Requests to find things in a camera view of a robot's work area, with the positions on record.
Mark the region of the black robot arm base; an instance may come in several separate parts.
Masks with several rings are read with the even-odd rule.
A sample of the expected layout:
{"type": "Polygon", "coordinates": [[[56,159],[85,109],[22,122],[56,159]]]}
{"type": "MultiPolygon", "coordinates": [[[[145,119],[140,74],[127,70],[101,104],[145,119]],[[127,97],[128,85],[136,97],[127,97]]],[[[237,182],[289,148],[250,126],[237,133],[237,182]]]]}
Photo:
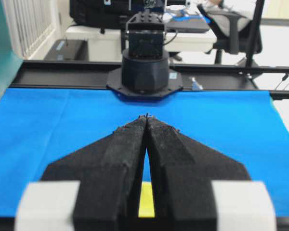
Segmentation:
{"type": "Polygon", "coordinates": [[[126,97],[161,99],[183,89],[180,73],[170,69],[165,50],[166,25],[150,10],[138,12],[126,23],[128,48],[121,67],[110,71],[106,86],[126,97]]]}

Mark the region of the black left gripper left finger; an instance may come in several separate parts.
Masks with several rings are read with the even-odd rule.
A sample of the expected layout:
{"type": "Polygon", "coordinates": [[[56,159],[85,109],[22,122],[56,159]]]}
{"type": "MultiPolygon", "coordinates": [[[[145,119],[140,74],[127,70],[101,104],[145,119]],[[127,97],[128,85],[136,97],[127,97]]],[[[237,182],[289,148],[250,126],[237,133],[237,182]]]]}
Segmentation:
{"type": "Polygon", "coordinates": [[[52,163],[27,185],[17,231],[118,231],[138,215],[147,119],[52,163]]]}

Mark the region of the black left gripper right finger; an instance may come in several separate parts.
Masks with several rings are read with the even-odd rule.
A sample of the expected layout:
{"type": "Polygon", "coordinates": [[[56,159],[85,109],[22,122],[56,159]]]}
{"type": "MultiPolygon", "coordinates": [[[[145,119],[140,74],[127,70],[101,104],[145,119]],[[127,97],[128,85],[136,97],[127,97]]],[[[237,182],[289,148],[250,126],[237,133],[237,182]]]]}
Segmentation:
{"type": "Polygon", "coordinates": [[[245,166],[154,117],[147,120],[155,214],[175,231],[275,231],[265,184],[245,166]]]}

